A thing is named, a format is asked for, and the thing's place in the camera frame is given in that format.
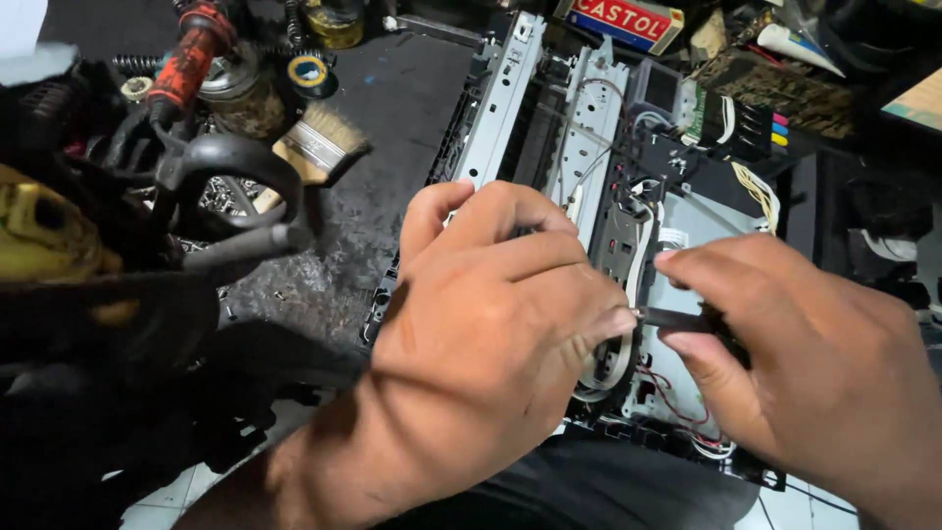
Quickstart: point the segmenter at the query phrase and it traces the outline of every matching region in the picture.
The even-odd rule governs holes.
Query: left hand
[[[508,240],[518,226],[537,231]],[[276,451],[300,458],[286,471],[309,501],[283,522],[374,523],[503,470],[559,425],[594,347],[635,325],[576,227],[527,187],[425,188],[400,252],[369,372]]]

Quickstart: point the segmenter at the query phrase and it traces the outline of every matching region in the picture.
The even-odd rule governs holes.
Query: right hand
[[[942,393],[909,306],[766,235],[655,264],[750,353],[746,371],[714,336],[661,334],[730,439],[892,527],[942,524]]]

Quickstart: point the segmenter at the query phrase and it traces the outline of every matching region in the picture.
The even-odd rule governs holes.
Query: screwdriver
[[[690,315],[670,309],[657,307],[632,307],[631,314],[638,319],[638,325],[652,325],[669,331],[689,331],[692,333],[717,333],[722,330],[722,321],[706,315]]]

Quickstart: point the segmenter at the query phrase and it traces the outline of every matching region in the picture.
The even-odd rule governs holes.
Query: black cloth
[[[455,448],[461,457],[461,448]],[[618,439],[552,437],[507,470],[379,530],[729,530],[759,486]]]

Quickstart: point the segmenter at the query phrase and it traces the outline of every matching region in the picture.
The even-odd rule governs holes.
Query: red wire
[[[666,405],[669,409],[671,409],[671,412],[673,412],[677,418],[683,420],[684,422],[691,422],[694,425],[703,425],[704,423],[709,422],[709,409],[708,408],[704,408],[704,410],[706,411],[706,417],[703,418],[702,420],[695,420],[694,418],[688,418],[687,416],[684,416],[683,414],[681,414],[676,408],[674,408],[673,405],[671,405],[671,402],[667,399],[667,394],[664,393],[664,389],[660,387],[658,378],[663,379],[664,382],[667,383],[668,389],[672,387],[671,381],[667,377],[664,377],[663,375],[661,375],[660,373],[651,372],[651,370],[648,369],[648,367],[646,366],[638,365],[638,368],[639,368],[639,372],[644,373],[645,375],[649,375],[651,379],[654,380],[654,386],[656,389],[658,389],[658,393],[660,394],[661,399],[664,400],[664,405]]]
[[[782,64],[781,61],[779,61],[778,59],[772,57],[771,55],[769,55],[768,53],[766,53],[765,50],[763,50],[762,48],[756,46],[755,44],[746,44],[746,47],[749,48],[750,50],[752,50],[753,52],[755,52],[756,55],[761,56],[761,57],[767,59],[770,63],[774,64],[775,66],[777,66],[777,67],[779,67],[779,68],[785,68],[785,65]]]

